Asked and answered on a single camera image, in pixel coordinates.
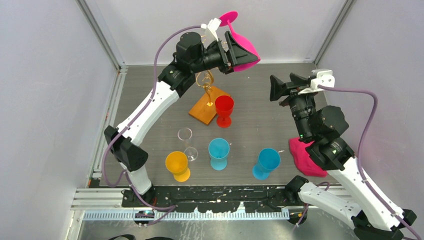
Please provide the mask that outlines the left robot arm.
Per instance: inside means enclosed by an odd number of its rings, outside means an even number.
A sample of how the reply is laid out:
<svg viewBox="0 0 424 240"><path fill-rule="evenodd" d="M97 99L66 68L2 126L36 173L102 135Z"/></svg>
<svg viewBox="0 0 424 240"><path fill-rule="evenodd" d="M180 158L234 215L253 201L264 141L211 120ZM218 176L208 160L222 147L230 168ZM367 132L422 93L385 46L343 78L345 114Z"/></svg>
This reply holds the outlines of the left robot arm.
<svg viewBox="0 0 424 240"><path fill-rule="evenodd" d="M120 163L133 187L134 200L141 207L153 202L150 191L152 182L148 177L146 162L148 153L140 148L147 132L159 117L179 100L196 82L195 75L217 68L223 74L244 71L260 61L260 56L249 40L242 40L235 33L226 31L228 46L225 50L221 40L213 40L204 46L197 26L183 28L171 36L180 36L173 53L172 62L161 73L153 67L153 88L136 110L119 126L107 126L104 137L106 157L112 153Z"/></svg>

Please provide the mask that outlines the pink plastic wine glass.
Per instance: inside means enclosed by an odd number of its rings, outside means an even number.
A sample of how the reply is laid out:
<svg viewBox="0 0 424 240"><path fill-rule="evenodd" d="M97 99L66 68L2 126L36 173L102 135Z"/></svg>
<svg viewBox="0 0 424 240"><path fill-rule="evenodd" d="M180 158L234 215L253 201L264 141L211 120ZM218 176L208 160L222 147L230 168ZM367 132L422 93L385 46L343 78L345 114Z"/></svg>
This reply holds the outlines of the pink plastic wine glass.
<svg viewBox="0 0 424 240"><path fill-rule="evenodd" d="M247 70L254 65L256 65L260 60L260 56L254 47L254 45L251 43L250 40L248 40L243 35L236 33L232 26L232 22L238 17L237 11L229 11L227 13L224 13L222 16L219 17L221 20L221 27L228 26L230 34L234 41L238 44L238 46L243 49L244 52L247 53L246 57L242 57L240 60L240 63L237 63L233 69L235 72L242 72L244 70Z"/></svg>

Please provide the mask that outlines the red plastic wine glass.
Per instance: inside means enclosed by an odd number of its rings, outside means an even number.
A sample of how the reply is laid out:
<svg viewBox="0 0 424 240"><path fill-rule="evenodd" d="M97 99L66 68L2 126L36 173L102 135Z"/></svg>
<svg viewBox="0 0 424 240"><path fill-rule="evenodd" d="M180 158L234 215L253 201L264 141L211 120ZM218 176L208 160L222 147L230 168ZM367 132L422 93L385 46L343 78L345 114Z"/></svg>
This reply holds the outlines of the red plastic wine glass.
<svg viewBox="0 0 424 240"><path fill-rule="evenodd" d="M233 108L234 100L230 96L222 95L215 100L215 110L218 115L216 123L220 128L228 128L232 124Z"/></svg>

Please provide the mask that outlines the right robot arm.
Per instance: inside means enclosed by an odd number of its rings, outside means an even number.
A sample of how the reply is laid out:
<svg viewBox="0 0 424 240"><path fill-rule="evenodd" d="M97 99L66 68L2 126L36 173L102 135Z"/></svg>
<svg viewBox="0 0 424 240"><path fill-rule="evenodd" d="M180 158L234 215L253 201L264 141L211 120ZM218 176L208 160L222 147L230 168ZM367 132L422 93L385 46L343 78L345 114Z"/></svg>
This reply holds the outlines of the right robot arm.
<svg viewBox="0 0 424 240"><path fill-rule="evenodd" d="M348 201L319 188L302 176L285 186L291 205L314 205L348 225L361 240L403 240L402 229L412 229L417 215L391 201L362 167L360 152L342 139L349 128L342 109L327 105L316 109L314 97L321 91L338 91L331 70L314 70L309 77L295 73L289 82L270 76L271 101L290 108L299 140L310 159L336 179L351 195Z"/></svg>

